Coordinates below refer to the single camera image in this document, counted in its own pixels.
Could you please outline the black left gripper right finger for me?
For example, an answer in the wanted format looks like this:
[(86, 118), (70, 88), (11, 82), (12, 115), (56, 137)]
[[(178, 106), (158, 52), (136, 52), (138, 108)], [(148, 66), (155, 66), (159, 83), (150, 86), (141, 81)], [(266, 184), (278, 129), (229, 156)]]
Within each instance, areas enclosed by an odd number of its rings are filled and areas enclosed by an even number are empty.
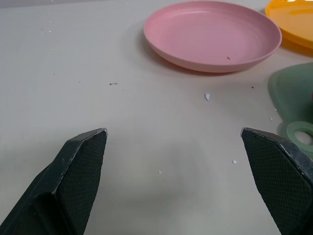
[(243, 128), (255, 185), (281, 235), (313, 235), (313, 160), (290, 140)]

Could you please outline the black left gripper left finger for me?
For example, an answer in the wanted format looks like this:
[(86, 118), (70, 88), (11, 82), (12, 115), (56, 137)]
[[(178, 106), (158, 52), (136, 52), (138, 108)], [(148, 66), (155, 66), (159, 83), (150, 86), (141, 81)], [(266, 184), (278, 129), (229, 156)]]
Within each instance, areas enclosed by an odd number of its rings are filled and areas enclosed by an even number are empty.
[(0, 225), (0, 235), (84, 235), (107, 137), (99, 128), (66, 141)]

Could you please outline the orange round plate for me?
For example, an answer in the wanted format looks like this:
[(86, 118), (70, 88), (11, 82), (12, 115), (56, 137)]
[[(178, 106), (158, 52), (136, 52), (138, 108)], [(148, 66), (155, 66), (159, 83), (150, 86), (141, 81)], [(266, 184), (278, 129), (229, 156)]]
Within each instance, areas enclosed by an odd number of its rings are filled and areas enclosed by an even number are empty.
[(271, 0), (265, 7), (282, 32), (282, 47), (313, 58), (313, 0)]

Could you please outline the pink round plate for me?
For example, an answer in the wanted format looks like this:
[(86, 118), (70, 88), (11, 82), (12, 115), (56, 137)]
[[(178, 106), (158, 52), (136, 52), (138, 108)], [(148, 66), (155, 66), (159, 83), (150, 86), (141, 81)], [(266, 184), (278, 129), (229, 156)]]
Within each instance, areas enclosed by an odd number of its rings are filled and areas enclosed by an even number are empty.
[(160, 57), (201, 72), (247, 70), (276, 52), (279, 27), (253, 9), (221, 1), (164, 7), (145, 22), (144, 36)]

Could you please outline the green plastic cup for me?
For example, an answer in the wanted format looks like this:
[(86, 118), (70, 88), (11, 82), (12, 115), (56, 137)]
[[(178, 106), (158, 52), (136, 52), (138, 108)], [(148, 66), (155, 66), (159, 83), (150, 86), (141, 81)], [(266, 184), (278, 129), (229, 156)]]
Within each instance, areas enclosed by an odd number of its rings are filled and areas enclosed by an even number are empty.
[(313, 160), (313, 144), (302, 143), (295, 135), (304, 132), (313, 138), (313, 62), (273, 73), (268, 79), (268, 92), (282, 119), (279, 135)]

